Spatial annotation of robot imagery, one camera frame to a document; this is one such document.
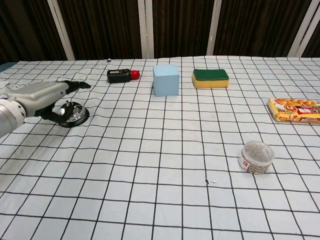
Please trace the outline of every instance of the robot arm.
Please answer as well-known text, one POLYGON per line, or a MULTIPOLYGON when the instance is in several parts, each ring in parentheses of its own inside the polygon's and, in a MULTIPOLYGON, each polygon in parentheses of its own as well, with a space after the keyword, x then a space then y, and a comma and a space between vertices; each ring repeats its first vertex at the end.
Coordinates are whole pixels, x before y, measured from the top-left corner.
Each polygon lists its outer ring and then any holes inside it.
POLYGON ((52 112, 55 103, 69 93, 90 87, 79 81, 39 82, 8 93, 8 99, 0 99, 0 138, 20 127, 27 117, 41 116, 56 123, 65 122, 73 110, 70 108, 59 115, 52 112))

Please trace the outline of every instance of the sponge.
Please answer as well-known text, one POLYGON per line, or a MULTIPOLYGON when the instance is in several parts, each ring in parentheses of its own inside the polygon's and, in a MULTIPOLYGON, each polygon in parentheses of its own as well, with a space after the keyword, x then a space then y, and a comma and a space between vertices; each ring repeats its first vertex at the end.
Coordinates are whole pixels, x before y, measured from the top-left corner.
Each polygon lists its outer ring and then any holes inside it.
POLYGON ((194 69, 192 81, 195 88, 226 88, 229 76, 224 69, 194 69))

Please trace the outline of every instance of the clear container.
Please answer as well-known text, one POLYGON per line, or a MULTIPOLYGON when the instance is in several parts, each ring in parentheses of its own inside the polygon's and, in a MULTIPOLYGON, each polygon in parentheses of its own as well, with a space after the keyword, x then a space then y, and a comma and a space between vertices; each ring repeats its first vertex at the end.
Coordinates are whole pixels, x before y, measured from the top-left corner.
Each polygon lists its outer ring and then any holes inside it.
POLYGON ((271 147, 261 141, 248 141, 239 157, 240 166, 251 174, 264 174, 275 157, 271 147))

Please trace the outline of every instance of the foam block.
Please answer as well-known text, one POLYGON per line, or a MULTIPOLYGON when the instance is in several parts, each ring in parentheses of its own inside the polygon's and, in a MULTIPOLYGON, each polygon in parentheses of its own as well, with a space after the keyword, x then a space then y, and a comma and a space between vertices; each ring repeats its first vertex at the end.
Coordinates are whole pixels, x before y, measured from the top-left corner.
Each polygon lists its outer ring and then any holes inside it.
POLYGON ((179 94, 179 73, 176 65, 157 65, 153 67, 153 86, 157 97, 179 94))

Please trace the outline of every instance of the dark curtain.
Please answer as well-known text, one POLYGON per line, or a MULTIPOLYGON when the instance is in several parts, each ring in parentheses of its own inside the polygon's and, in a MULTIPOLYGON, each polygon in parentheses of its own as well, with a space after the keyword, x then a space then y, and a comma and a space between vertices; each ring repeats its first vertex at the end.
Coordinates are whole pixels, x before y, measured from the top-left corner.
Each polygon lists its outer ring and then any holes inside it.
POLYGON ((223 0, 214 55, 286 57, 311 0, 223 0))
POLYGON ((46 0, 0 0, 0 64, 66 60, 46 0))
POLYGON ((58 0, 77 60, 141 58, 136 0, 58 0))
POLYGON ((207 53, 214 0, 153 0, 154 57, 207 53))
POLYGON ((318 22, 302 57, 320 58, 320 22, 318 22))

